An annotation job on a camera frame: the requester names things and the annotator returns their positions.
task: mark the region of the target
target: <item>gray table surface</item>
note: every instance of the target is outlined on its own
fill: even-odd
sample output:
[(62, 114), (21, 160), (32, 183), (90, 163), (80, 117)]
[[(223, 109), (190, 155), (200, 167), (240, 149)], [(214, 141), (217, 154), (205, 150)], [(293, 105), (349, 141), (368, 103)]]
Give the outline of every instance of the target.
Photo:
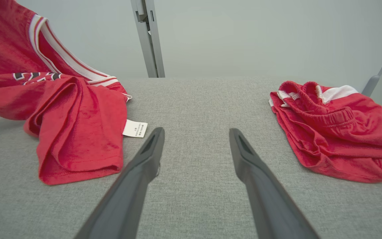
[[(121, 80), (128, 118), (164, 127), (161, 171), (149, 185), (137, 238), (256, 238), (228, 130), (240, 129), (322, 238), (382, 238), (382, 183), (302, 167), (272, 113), (274, 77)], [(38, 179), (38, 140), (0, 118), (0, 238), (72, 238), (117, 175), (59, 186)], [(145, 139), (124, 138), (128, 163)]]

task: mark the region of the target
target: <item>clothing tag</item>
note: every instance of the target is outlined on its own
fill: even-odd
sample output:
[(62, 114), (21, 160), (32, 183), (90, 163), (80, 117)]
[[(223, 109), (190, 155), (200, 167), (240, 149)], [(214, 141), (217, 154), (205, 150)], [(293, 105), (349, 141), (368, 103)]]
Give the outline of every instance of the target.
[(123, 129), (123, 135), (135, 138), (144, 138), (147, 126), (147, 123), (126, 120), (125, 129)]

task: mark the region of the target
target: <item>red fabric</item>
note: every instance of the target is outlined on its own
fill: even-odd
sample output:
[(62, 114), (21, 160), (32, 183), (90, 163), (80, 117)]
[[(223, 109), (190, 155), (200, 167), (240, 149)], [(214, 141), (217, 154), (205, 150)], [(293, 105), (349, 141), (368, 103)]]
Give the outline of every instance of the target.
[(123, 94), (64, 74), (55, 81), (24, 82), (27, 79), (16, 81), (12, 74), (0, 75), (0, 116), (26, 120), (25, 132), (39, 137), (36, 152), (44, 183), (120, 172), (126, 122)]
[[(26, 120), (25, 132), (39, 137), (39, 178), (46, 184), (120, 172), (125, 89), (115, 77), (81, 77), (40, 33), (39, 49), (62, 72), (51, 73), (29, 38), (34, 15), (12, 0), (0, 0), (0, 116)], [(95, 86), (108, 80), (114, 83)]]
[(382, 182), (382, 106), (359, 93), (324, 104), (316, 86), (287, 81), (279, 90), (299, 97), (281, 100), (276, 92), (270, 94), (272, 111), (300, 163), (331, 177)]

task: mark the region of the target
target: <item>white side stripe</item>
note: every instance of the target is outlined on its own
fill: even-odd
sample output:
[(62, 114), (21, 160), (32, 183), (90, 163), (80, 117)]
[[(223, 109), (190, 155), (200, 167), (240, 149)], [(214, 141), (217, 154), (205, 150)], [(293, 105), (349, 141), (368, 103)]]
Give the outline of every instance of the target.
[(128, 102), (130, 99), (132, 99), (132, 95), (125, 94), (125, 93), (123, 93), (123, 94), (127, 97), (126, 102)]
[(56, 73), (61, 73), (57, 67), (48, 59), (44, 54), (41, 53), (39, 50), (39, 31), (42, 27), (42, 25), (45, 23), (47, 20), (46, 18), (42, 18), (41, 16), (34, 15), (31, 21), (31, 24), (29, 26), (29, 39), (31, 41), (32, 47), (35, 50), (36, 54), (39, 56), (39, 58), (42, 60), (42, 62), (47, 65), (47, 67), (52, 71)]
[(64, 45), (62, 45), (61, 41), (56, 37), (54, 32), (51, 29), (49, 29), (49, 22), (47, 22), (47, 24), (44, 24), (42, 26), (42, 34), (44, 35), (47, 42), (51, 45), (51, 47), (74, 71), (90, 80), (102, 80), (103, 78), (108, 77), (107, 74), (97, 71), (94, 68), (91, 68), (90, 66), (86, 65), (81, 60), (79, 60), (77, 57), (75, 57), (73, 53), (67, 50), (67, 48)]
[(105, 77), (102, 80), (95, 80), (95, 81), (89, 81), (88, 83), (92, 86), (109, 86), (113, 83), (119, 82), (115, 77)]
[(321, 98), (322, 102), (326, 104), (332, 100), (343, 98), (354, 93), (358, 93), (355, 88), (351, 86), (341, 86), (327, 89), (321, 94), (319, 98)]
[(290, 107), (287, 102), (285, 102), (285, 98), (291, 98), (291, 95), (287, 94), (285, 91), (278, 91), (277, 92), (278, 97), (284, 102), (284, 104), (281, 105), (281, 107)]

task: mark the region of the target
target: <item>white stripe trim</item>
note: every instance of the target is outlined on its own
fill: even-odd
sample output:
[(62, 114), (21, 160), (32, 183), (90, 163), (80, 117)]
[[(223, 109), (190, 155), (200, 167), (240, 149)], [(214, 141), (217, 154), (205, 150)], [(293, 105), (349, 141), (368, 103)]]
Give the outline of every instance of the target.
[(290, 92), (289, 94), (285, 91), (278, 91), (278, 97), (283, 100), (285, 98), (292, 98), (293, 100), (296, 100), (300, 98), (300, 95), (295, 92)]
[(34, 15), (31, 21), (31, 24), (29, 26), (29, 39), (31, 41), (32, 47), (35, 50), (36, 54), (39, 56), (39, 58), (47, 65), (47, 67), (54, 73), (61, 73), (57, 67), (48, 59), (44, 54), (41, 53), (39, 50), (39, 31), (41, 30), (42, 25), (45, 23), (47, 19), (43, 18), (38, 15)]
[[(90, 80), (101, 80), (101, 79), (104, 79), (108, 76), (108, 74), (105, 74), (103, 72), (100, 72), (100, 71), (97, 71), (95, 70), (94, 68), (88, 66), (87, 64), (83, 63), (81, 60), (79, 60), (76, 56), (74, 56), (73, 53), (71, 53), (63, 44), (62, 42), (59, 40), (59, 38), (57, 38), (57, 36), (55, 35), (54, 31), (51, 31), (54, 35), (51, 35), (48, 27), (46, 24), (44, 24), (41, 28), (41, 31), (45, 37), (45, 39), (47, 40), (47, 42), (51, 45), (51, 47), (61, 56), (61, 58), (65, 61), (66, 64), (68, 64), (74, 71), (76, 71), (78, 74), (90, 79)], [(84, 65), (85, 67), (89, 68), (90, 70), (94, 71), (94, 72), (97, 72), (99, 74), (103, 74), (103, 75), (106, 75), (106, 76), (100, 76), (98, 74), (95, 74), (91, 71), (89, 71), (88, 69), (84, 68), (83, 66), (79, 65), (76, 61), (80, 62), (82, 65)]]
[(343, 98), (346, 96), (349, 96), (351, 94), (358, 93), (357, 90), (351, 86), (341, 86), (341, 87), (334, 87), (334, 88), (329, 88), (323, 93), (321, 93), (321, 96), (319, 98), (322, 99), (322, 102), (324, 104), (336, 100), (339, 98)]
[(281, 107), (290, 107), (287, 102), (285, 102), (285, 98), (291, 98), (291, 95), (287, 94), (285, 91), (278, 91), (276, 93), (278, 97), (284, 102), (284, 104), (281, 105)]
[(101, 79), (101, 80), (95, 80), (95, 81), (89, 81), (88, 83), (91, 85), (91, 86), (109, 86), (113, 83), (116, 83), (116, 82), (119, 82), (116, 78), (114, 79), (111, 79), (111, 80), (108, 80), (108, 81), (105, 81), (109, 78), (113, 78), (113, 77), (105, 77), (104, 79)]
[(132, 99), (132, 95), (129, 95), (129, 94), (125, 94), (123, 93), (125, 96), (126, 96), (126, 102), (128, 102), (130, 99)]
[(37, 80), (36, 82), (40, 82), (40, 81), (43, 81), (43, 80), (46, 80), (46, 78), (45, 78), (45, 77), (43, 77), (43, 78), (41, 78), (41, 79)]
[(315, 92), (316, 92), (316, 95), (318, 96), (318, 98), (323, 98), (323, 96), (322, 96), (322, 89), (321, 89), (320, 85), (316, 85), (315, 86)]

